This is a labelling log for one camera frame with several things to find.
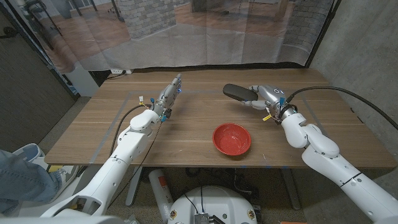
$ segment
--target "white shoe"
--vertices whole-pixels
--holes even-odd
[[[65,190],[66,187],[68,187],[68,185],[75,179],[79,168],[80,166],[63,166],[61,169],[56,171],[60,173],[62,185],[58,189],[58,192],[55,194],[54,198],[51,199],[49,203],[57,199],[57,197],[63,192],[63,190]]]

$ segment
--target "curtain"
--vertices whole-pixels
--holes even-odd
[[[295,62],[332,0],[9,0],[61,73]]]

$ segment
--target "black cable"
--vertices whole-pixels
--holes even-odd
[[[135,109],[137,109],[137,108],[140,108],[140,107],[142,107],[142,106],[145,106],[145,105],[138,105],[138,106],[133,107],[132,109],[130,109],[130,110],[122,117],[122,120],[120,120],[119,126],[118,126],[118,128],[117,128],[117,130],[116,130],[116,133],[114,134],[114,137],[113,137],[111,152],[109,153],[109,156],[111,156],[112,153],[113,153],[113,150],[114,150],[114,149],[113,149],[114,143],[116,142],[116,139],[118,138],[119,129],[120,129],[120,127],[122,126],[123,120],[124,120],[124,119],[126,118],[126,116],[129,115],[129,113],[131,113],[133,110],[135,110]]]
[[[186,194],[184,194],[184,196],[188,199],[189,202],[191,202],[191,204],[193,205],[193,207],[195,207],[195,210],[197,211],[197,215],[199,214],[197,207],[193,204],[193,202],[191,200],[189,200],[189,198],[187,197]]]
[[[201,186],[200,186],[200,198],[201,198],[201,212],[205,213],[205,209],[203,208],[203,195],[201,193]]]
[[[362,96],[359,96],[351,91],[345,90],[343,88],[338,88],[338,87],[334,87],[334,86],[312,86],[312,87],[307,87],[307,88],[302,88],[300,90],[295,91],[294,93],[292,93],[286,100],[286,103],[289,103],[290,101],[293,100],[294,96],[297,93],[303,92],[303,91],[307,91],[307,90],[336,90],[336,91],[341,91],[343,93],[347,93],[359,100],[361,100],[362,102],[366,103],[368,106],[370,106],[371,108],[373,108],[375,111],[377,111],[381,116],[383,116],[388,122],[390,122],[391,125],[393,125],[394,128],[396,128],[396,130],[398,130],[398,124],[391,119],[385,112],[383,112],[380,108],[378,108],[376,105],[374,105],[373,103],[371,103],[370,101],[366,100],[365,98],[363,98]]]
[[[142,162],[139,164],[138,169],[132,174],[132,176],[131,176],[129,182],[127,182],[127,183],[125,184],[125,186],[122,188],[122,190],[117,194],[117,196],[116,196],[116,197],[113,199],[113,201],[109,204],[108,208],[109,208],[109,207],[113,204],[113,202],[115,202],[116,199],[122,194],[123,190],[126,189],[127,185],[130,184],[131,179],[132,179],[132,178],[135,176],[135,174],[138,172],[139,168],[142,166],[142,163],[144,163],[146,157],[148,156],[148,153],[149,153],[150,149],[152,149],[152,146],[153,146],[154,143],[155,143],[157,134],[158,134],[159,131],[160,131],[160,127],[161,127],[162,123],[163,123],[163,122],[160,123],[159,128],[158,128],[158,130],[157,130],[157,133],[156,133],[156,135],[155,135],[154,141],[153,141],[152,144],[149,146],[149,149],[148,149],[148,151],[147,151],[147,154],[146,154],[145,157],[143,158]]]

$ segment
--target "blue jeans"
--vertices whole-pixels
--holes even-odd
[[[0,150],[0,212],[10,214],[18,201],[49,202],[62,186],[59,172]]]

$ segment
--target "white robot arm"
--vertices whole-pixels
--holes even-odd
[[[226,95],[234,99],[242,99],[237,95],[251,96],[239,88],[242,87],[236,86],[237,94],[234,95],[229,87]],[[270,85],[250,86],[249,90],[265,100],[253,97],[253,100],[243,100],[243,103],[258,110],[272,110],[275,120],[285,131],[288,143],[292,147],[306,149],[302,154],[303,161],[337,184],[373,222],[388,222],[398,217],[397,200],[340,155],[337,144],[324,136],[318,127],[314,124],[304,126],[306,119],[294,106],[284,102],[282,90]]]
[[[170,108],[180,92],[181,74],[178,74],[162,91],[152,110],[145,110],[130,121],[130,126],[118,137],[117,148],[91,182],[77,194],[48,209],[42,217],[104,215],[132,160],[145,150],[148,136],[152,134],[151,127],[170,116]],[[83,205],[81,211],[70,209],[78,204]]]

